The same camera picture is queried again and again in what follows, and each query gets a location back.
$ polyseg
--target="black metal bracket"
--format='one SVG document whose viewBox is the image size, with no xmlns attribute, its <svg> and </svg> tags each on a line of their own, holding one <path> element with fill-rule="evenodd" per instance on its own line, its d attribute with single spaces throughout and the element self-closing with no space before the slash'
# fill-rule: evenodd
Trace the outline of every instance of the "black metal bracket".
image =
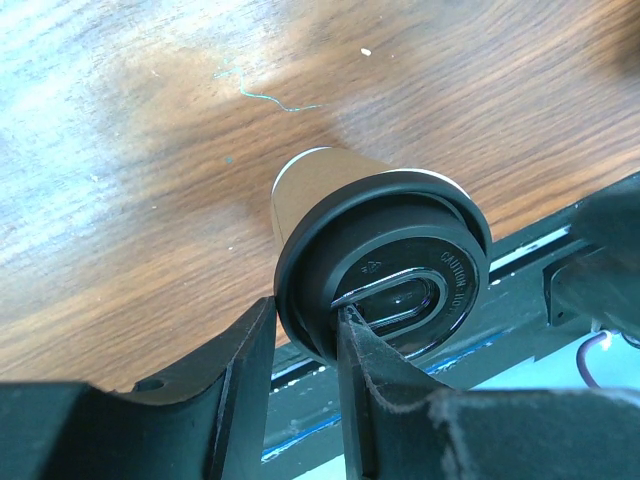
<svg viewBox="0 0 640 480">
<path fill-rule="evenodd" d="M 0 384 L 0 477 L 260 478 L 274 299 L 130 393 Z"/>
</svg>

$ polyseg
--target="table surface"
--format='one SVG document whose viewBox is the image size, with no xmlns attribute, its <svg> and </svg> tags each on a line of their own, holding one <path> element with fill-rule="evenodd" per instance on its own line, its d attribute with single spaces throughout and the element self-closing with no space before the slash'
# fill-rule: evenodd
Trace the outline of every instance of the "table surface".
<svg viewBox="0 0 640 480">
<path fill-rule="evenodd" d="M 635 0 L 10 1 L 0 24 L 1 380 L 126 389 L 223 331 L 272 291 L 271 184 L 313 146 L 452 177 L 494 239 L 640 168 Z"/>
</svg>

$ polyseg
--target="wooden table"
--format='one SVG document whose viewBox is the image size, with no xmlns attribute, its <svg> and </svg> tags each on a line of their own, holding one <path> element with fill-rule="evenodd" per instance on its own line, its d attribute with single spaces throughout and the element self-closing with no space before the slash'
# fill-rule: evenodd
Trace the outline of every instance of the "wooden table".
<svg viewBox="0 0 640 480">
<path fill-rule="evenodd" d="M 449 175 L 496 239 L 640 167 L 635 0 L 169 3 L 0 7 L 2 380 L 124 389 L 224 330 L 307 148 Z"/>
</svg>

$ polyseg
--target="black plastic lid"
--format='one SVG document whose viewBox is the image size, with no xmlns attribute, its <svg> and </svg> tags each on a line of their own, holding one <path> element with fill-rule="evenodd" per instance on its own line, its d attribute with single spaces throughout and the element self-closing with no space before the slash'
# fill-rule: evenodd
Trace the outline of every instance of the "black plastic lid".
<svg viewBox="0 0 640 480">
<path fill-rule="evenodd" d="M 364 178 L 323 199 L 285 244 L 280 320 L 298 347 L 331 363 L 337 308 L 354 303 L 401 353 L 425 353 L 486 287 L 490 244 L 480 210 L 447 181 L 414 171 Z"/>
</svg>

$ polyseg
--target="green thread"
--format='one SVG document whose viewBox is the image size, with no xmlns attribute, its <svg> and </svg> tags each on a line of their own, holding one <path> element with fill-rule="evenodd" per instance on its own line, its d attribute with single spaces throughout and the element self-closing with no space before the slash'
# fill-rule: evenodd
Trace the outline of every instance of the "green thread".
<svg viewBox="0 0 640 480">
<path fill-rule="evenodd" d="M 215 73 L 213 75 L 213 78 L 218 79 L 218 78 L 223 78 L 223 77 L 228 77 L 229 75 L 233 75 L 234 73 L 238 74 L 238 76 L 240 77 L 240 93 L 242 95 L 244 95 L 245 97 L 249 97 L 249 98 L 259 98 L 262 100 L 269 100 L 271 102 L 276 103 L 281 109 L 283 109 L 285 112 L 301 112 L 303 110 L 311 110 L 313 108 L 320 108 L 323 107 L 324 105 L 307 105 L 306 107 L 285 107 L 282 102 L 280 100 L 278 100 L 275 97 L 271 97 L 269 95 L 260 95 L 257 93 L 250 93 L 247 92 L 247 90 L 244 88 L 244 71 L 240 68 L 240 67 L 234 67 L 231 70 L 227 70 L 226 72 L 221 72 L 221 73 Z"/>
</svg>

